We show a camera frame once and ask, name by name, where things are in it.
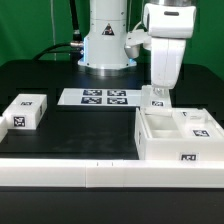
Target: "white compartment tray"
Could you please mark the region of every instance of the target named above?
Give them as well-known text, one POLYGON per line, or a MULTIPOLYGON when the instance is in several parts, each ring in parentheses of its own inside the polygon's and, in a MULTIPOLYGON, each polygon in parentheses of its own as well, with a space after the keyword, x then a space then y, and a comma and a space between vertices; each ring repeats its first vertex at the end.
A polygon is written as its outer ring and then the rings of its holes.
POLYGON ((140 160, 224 161, 224 131, 205 109, 160 110, 136 111, 140 160))

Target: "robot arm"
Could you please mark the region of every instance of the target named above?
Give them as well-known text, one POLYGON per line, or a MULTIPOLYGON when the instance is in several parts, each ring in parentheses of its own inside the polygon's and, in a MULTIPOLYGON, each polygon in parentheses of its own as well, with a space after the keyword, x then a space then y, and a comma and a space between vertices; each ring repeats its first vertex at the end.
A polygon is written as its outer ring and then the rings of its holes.
POLYGON ((196 8, 146 4, 143 23, 147 32, 130 32, 126 41, 126 53, 130 58, 138 56, 140 44, 151 50, 152 86, 173 89, 180 72, 186 46, 194 28, 196 8))

